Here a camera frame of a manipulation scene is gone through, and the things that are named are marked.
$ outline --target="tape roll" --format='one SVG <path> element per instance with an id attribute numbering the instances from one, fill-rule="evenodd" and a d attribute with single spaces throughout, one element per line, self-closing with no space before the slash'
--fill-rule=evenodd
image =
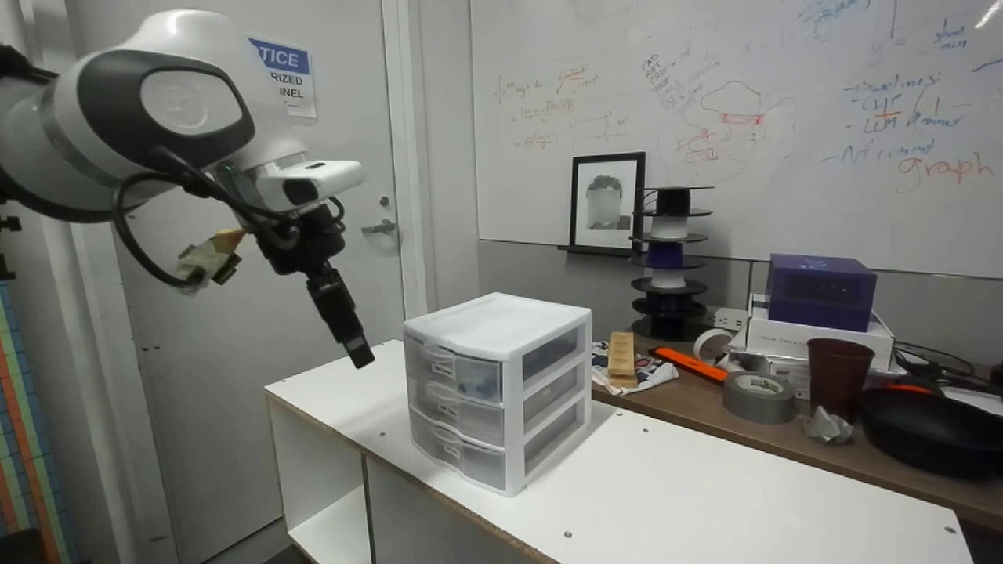
<path id="1" fill-rule="evenodd" d="M 736 373 L 723 382 L 723 407 L 743 421 L 784 424 L 793 421 L 793 384 L 779 376 Z"/>
<path id="2" fill-rule="evenodd" d="M 728 353 L 733 331 L 723 330 L 705 330 L 697 340 L 693 340 L 693 353 L 717 363 Z"/>

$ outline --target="plastic drawer unit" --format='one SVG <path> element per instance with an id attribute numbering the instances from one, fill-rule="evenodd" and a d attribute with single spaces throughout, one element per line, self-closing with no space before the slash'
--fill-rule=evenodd
<path id="1" fill-rule="evenodd" d="M 588 427 L 593 313 L 485 295 L 406 322 L 414 442 L 522 492 Z"/>

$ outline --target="electrical outlet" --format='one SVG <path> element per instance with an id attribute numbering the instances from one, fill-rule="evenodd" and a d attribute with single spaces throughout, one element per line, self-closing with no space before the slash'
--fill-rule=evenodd
<path id="1" fill-rule="evenodd" d="M 739 331 L 749 322 L 749 309 L 739 308 L 716 308 L 716 324 Z"/>

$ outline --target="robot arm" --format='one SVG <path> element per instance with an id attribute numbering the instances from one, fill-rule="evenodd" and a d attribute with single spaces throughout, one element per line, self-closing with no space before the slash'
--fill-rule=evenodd
<path id="1" fill-rule="evenodd" d="M 67 222 L 116 222 L 139 264 L 179 289 L 205 279 L 161 270 L 125 212 L 174 185 L 215 198 L 279 274 L 306 274 L 350 360 L 374 360 L 354 300 L 330 265 L 345 247 L 337 198 L 362 185 L 362 162 L 321 159 L 290 134 L 262 62 L 228 19 L 156 11 L 134 37 L 60 77 L 13 49 L 0 62 L 0 198 Z"/>

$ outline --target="blue box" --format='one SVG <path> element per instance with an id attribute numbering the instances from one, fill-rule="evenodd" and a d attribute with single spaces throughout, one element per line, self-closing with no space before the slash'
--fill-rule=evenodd
<path id="1" fill-rule="evenodd" d="M 860 259 L 774 253 L 770 319 L 866 331 L 878 274 Z"/>

